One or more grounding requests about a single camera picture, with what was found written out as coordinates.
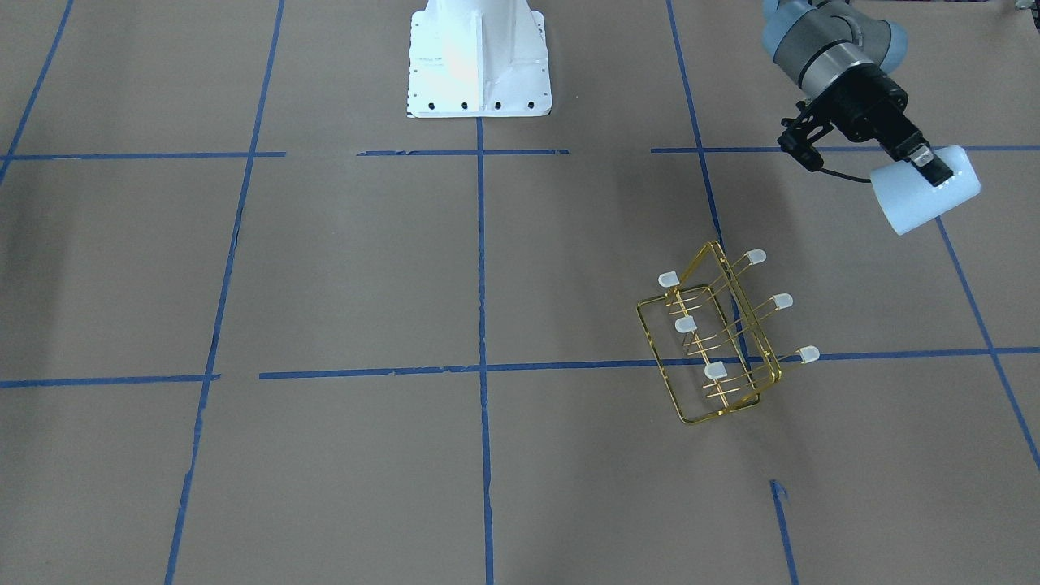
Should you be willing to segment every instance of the white bracket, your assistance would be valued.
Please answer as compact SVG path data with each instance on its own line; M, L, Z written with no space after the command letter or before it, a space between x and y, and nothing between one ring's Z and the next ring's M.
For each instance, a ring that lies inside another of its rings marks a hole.
M412 15L410 118L545 116L545 18L527 0L428 0Z

